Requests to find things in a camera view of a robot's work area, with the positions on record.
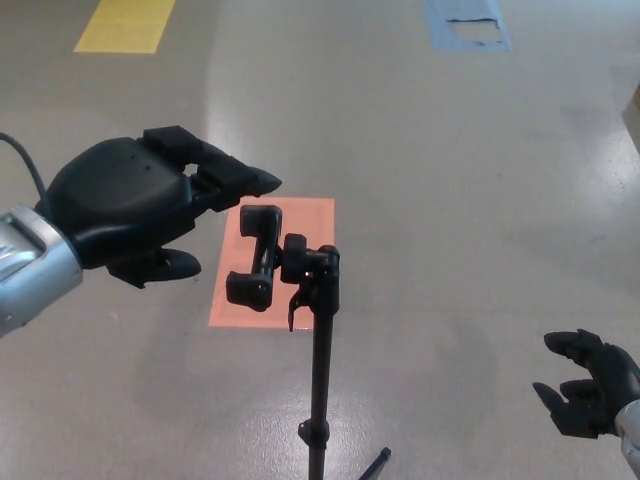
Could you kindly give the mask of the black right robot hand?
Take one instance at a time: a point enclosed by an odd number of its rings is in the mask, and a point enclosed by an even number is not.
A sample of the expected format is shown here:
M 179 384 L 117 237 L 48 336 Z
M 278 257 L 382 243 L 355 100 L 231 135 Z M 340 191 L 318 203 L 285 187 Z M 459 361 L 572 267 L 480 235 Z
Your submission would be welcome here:
M 553 353 L 586 369 L 588 379 L 570 380 L 558 391 L 534 382 L 534 391 L 564 436 L 596 439 L 622 437 L 616 418 L 639 399 L 639 366 L 622 348 L 602 341 L 589 331 L 550 332 L 544 335 Z

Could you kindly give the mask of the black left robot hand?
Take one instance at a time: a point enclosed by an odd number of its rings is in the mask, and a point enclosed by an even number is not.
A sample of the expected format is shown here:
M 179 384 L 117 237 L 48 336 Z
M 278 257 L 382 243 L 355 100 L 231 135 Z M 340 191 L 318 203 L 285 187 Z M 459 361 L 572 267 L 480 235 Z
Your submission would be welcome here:
M 70 241 L 81 267 L 101 267 L 137 288 L 198 275 L 199 261 L 168 248 L 208 210 L 278 189 L 249 166 L 181 126 L 104 140 L 65 165 L 36 211 Z

